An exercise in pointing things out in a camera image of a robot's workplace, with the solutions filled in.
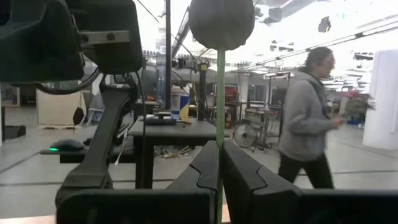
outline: metal pole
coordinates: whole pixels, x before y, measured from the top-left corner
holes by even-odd
[[[269,107],[269,105],[271,105],[271,80],[272,80],[272,77],[269,77],[269,83],[268,83],[268,102],[267,102],[268,107]]]
[[[207,64],[199,64],[199,100],[198,100],[198,121],[205,118],[205,100],[206,100],[206,72]]]
[[[172,91],[172,31],[171,31],[171,3],[166,1],[166,94],[165,109],[170,109],[171,91]]]

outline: table leg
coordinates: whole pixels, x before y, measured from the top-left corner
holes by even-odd
[[[151,189],[154,175],[154,145],[148,139],[145,149],[142,147],[142,138],[134,137],[134,148],[137,152],[136,189]]]
[[[152,181],[154,176],[154,153],[154,145],[150,142],[145,142],[144,176],[142,178],[142,188],[144,189],[152,189]]]
[[[136,162],[136,189],[142,188],[142,180],[144,176],[144,149],[142,148],[142,138],[134,136],[134,150],[137,156]]]

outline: black table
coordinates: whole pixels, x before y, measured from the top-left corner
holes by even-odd
[[[192,124],[175,126],[146,126],[145,148],[142,146],[142,126],[139,119],[130,129],[134,136],[136,163],[136,189],[151,189],[154,173],[154,146],[204,146],[216,140],[216,127],[207,121],[192,120]]]

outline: white panel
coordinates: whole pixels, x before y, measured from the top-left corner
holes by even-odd
[[[379,149],[398,149],[398,50],[382,50],[374,57],[370,94],[375,110],[366,113],[363,144]]]

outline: screw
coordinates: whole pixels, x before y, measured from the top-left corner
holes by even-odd
[[[114,34],[110,33],[106,36],[108,40],[114,40]]]

